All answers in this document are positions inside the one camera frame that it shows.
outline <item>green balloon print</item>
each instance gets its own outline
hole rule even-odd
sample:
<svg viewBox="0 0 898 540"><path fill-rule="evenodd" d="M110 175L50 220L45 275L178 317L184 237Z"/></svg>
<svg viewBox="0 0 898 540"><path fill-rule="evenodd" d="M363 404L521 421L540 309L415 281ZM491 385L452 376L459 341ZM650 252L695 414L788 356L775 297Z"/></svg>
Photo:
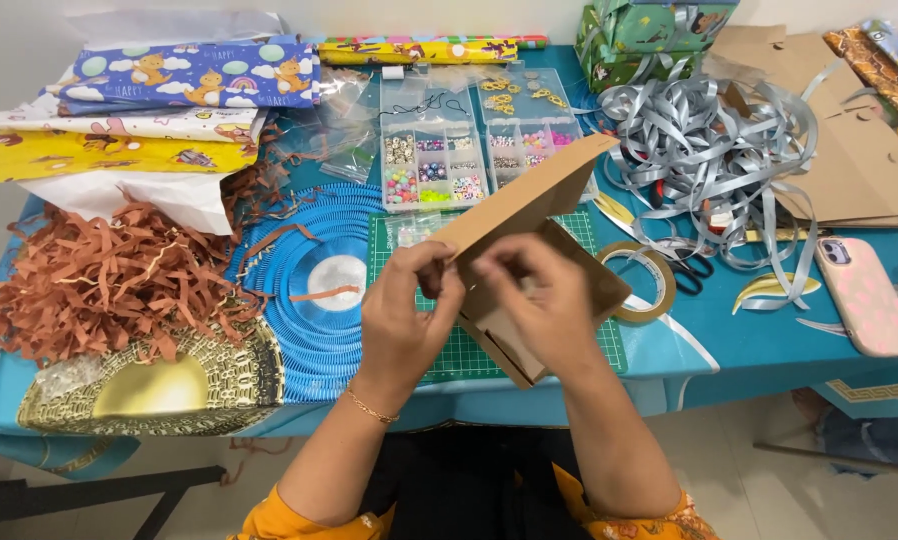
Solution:
<svg viewBox="0 0 898 540"><path fill-rule="evenodd" d="M83 61L82 74L86 77L95 77L106 70L106 59L102 56L92 56Z"/></svg>
<svg viewBox="0 0 898 540"><path fill-rule="evenodd" d="M279 62L286 56L286 51L279 45L263 45L259 47L259 56L266 62Z"/></svg>
<svg viewBox="0 0 898 540"><path fill-rule="evenodd" d="M138 57L149 52L149 47L129 47L122 49L122 54L128 57Z"/></svg>
<svg viewBox="0 0 898 540"><path fill-rule="evenodd" d="M249 68L249 64L240 59L234 59L230 62L227 62L227 64L222 67L222 73L228 73L229 75L242 75L243 73L246 73L246 70Z"/></svg>

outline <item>green cutting mat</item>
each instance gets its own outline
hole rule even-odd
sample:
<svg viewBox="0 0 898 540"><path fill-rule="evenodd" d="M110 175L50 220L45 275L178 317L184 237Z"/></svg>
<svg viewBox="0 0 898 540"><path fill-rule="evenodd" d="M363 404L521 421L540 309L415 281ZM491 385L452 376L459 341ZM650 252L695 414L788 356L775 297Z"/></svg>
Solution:
<svg viewBox="0 0 898 540"><path fill-rule="evenodd" d="M444 212L444 215L458 215L461 212ZM383 265L393 254L397 244L397 231L393 224L404 219L398 215L373 213L369 215L369 246L366 259L366 283L372 284L382 271ZM575 240L590 254L595 255L597 248L592 227L589 225L589 214L585 210L553 217L565 228ZM416 289L415 304L420 310L431 310L435 306L433 300L422 296ZM629 363L626 362L626 351L623 349L619 335L619 325L615 317L609 318L596 331L596 339L609 365L616 373L626 373ZM449 340L442 352L435 357L431 369L422 377L423 382L466 381L472 379L492 379L505 377L503 370L496 366L488 354L469 334L458 325L452 328Z"/></svg>

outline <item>floor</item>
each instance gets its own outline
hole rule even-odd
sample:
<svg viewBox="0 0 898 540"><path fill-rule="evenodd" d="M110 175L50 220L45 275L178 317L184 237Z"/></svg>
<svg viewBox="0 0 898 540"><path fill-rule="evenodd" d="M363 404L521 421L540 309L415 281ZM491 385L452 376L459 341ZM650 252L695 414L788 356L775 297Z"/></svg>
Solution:
<svg viewBox="0 0 898 540"><path fill-rule="evenodd" d="M682 486L723 540L898 540L898 474L865 481L835 475L826 465L754 450L757 436L808 448L811 435L788 395L770 396L647 419ZM238 482L191 489L159 538L224 538L265 497L302 439L280 455L254 454ZM285 439L261 445L281 449ZM221 464L234 470L246 452L228 439L152 438L119 476ZM16 465L12 478L32 485L55 476ZM157 497L0 523L0 539L129 539Z"/></svg>

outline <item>left hand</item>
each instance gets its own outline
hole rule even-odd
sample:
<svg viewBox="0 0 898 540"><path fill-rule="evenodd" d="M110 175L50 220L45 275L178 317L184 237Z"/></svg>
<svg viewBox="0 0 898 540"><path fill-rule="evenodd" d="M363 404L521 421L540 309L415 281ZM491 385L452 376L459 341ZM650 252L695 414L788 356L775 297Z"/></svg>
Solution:
<svg viewBox="0 0 898 540"><path fill-rule="evenodd" d="M362 364L353 392L373 411L395 416L443 350L466 297L456 249L442 242L398 248L362 297ZM435 299L416 310L416 288Z"/></svg>

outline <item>phone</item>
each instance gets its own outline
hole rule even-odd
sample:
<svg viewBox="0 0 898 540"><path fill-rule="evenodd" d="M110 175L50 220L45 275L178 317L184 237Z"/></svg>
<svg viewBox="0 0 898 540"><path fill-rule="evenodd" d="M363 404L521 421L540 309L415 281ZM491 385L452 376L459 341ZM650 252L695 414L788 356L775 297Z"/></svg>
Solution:
<svg viewBox="0 0 898 540"><path fill-rule="evenodd" d="M873 246L858 238L819 238L815 262L856 349L898 357L898 296Z"/></svg>

